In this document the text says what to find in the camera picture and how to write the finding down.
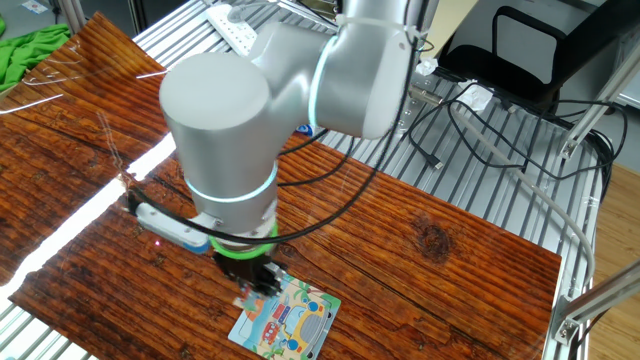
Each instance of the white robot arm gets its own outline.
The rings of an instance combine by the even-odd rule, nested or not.
[[[427,5],[409,1],[345,0],[334,36],[276,23],[248,58],[205,53],[178,64],[162,82],[160,104],[199,216],[178,222],[132,201],[140,223],[194,252],[211,241],[228,276],[277,293],[264,239],[276,222],[278,153],[306,123],[368,139],[388,131]],[[226,240],[202,231],[214,227]]]

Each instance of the wood grain surface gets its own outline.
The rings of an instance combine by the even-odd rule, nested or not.
[[[167,133],[162,76],[137,78],[161,71],[98,14],[0,104],[63,94],[0,117],[0,284]],[[278,180],[322,174],[341,157],[314,144],[280,159]],[[370,171],[349,160],[322,182],[280,189],[280,232],[334,212]],[[195,214],[173,157],[144,189]],[[342,300],[321,359],[538,359],[560,267],[557,255],[387,175],[276,258]],[[143,231],[116,203],[11,299],[100,359],[257,359],[227,340],[237,295],[212,260]]]
[[[607,198],[598,211],[597,284],[640,257],[640,174],[614,165]],[[640,294],[607,312],[591,330],[590,360],[637,359]]]

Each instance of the black chair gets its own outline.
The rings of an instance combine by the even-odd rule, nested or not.
[[[498,17],[507,16],[556,39],[551,81],[548,84],[526,70],[498,56]],[[640,23],[640,0],[609,0],[585,19],[569,35],[509,6],[493,17],[492,52],[461,45],[440,56],[443,68],[496,87],[545,109],[559,98],[560,88],[573,74],[608,44]]]

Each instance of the cartoon puzzle card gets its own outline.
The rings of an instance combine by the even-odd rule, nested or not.
[[[282,281],[279,297],[256,299],[243,308],[229,340],[267,359],[307,360],[318,357],[336,317],[340,300],[291,275]]]

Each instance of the chair backrest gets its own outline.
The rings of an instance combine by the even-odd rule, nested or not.
[[[558,43],[549,86],[559,88],[612,41],[640,23],[640,0],[608,0]]]

